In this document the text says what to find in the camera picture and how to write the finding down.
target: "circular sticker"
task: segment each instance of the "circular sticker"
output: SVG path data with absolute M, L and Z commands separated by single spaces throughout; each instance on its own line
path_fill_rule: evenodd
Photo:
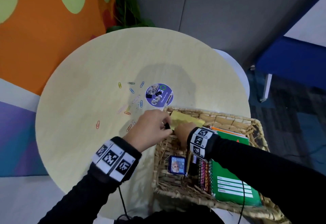
M 156 83 L 147 88 L 146 100 L 154 107 L 166 107 L 173 101 L 173 91 L 165 84 Z

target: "gray wall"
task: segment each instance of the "gray wall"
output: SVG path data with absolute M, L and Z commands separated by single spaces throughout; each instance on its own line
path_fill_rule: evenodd
M 157 27 L 193 36 L 248 67 L 308 0 L 139 0 Z

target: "spiral notebook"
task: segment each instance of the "spiral notebook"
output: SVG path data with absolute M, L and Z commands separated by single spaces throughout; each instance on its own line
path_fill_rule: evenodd
M 211 129 L 215 130 L 222 138 L 249 145 L 249 141 L 245 135 L 215 127 L 211 127 Z M 244 187 L 242 187 L 242 181 L 238 179 L 237 176 L 235 176 L 229 170 L 222 168 L 220 164 L 213 160 L 210 160 L 209 167 L 211 192 L 212 196 L 214 196 L 217 200 L 242 204 L 244 188 L 245 205 L 261 206 L 258 191 L 245 182 L 243 183 Z

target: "woven basket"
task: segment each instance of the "woven basket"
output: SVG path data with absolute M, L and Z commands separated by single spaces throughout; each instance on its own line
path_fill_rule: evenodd
M 269 152 L 261 123 L 257 119 L 184 108 L 166 107 L 164 109 L 164 111 L 167 111 L 169 114 L 174 110 L 204 120 L 204 126 L 214 126 L 224 130 L 245 134 L 249 138 L 251 146 Z M 201 190 L 198 186 L 194 185 L 193 182 L 196 179 L 185 178 L 183 175 L 173 175 L 168 172 L 169 156 L 175 155 L 186 157 L 187 154 L 187 151 L 181 150 L 179 141 L 173 134 L 157 144 L 152 182 L 154 192 L 172 198 L 179 198 L 198 205 L 205 205 L 210 208 L 219 208 L 240 213 L 242 205 L 232 202 L 218 201 L 205 191 Z M 259 195 L 263 206 L 244 206 L 244 216 L 269 219 L 277 221 L 277 223 L 288 222 L 277 205 L 272 203 L 269 198 L 264 197 L 262 194 Z

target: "round table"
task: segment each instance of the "round table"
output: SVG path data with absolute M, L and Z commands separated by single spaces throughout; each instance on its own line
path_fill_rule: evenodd
M 156 83 L 172 89 L 170 106 L 250 117 L 239 77 L 201 41 L 161 28 L 129 28 L 97 37 L 58 66 L 37 110 L 39 153 L 63 192 L 86 174 L 92 155 L 106 140 L 124 136 L 145 110 L 155 109 L 145 92 Z M 128 106 L 131 115 L 124 113 Z M 147 206 L 152 197 L 154 150 L 142 153 L 133 176 L 121 185 L 128 210 Z M 116 191 L 100 214 L 114 219 L 122 213 Z

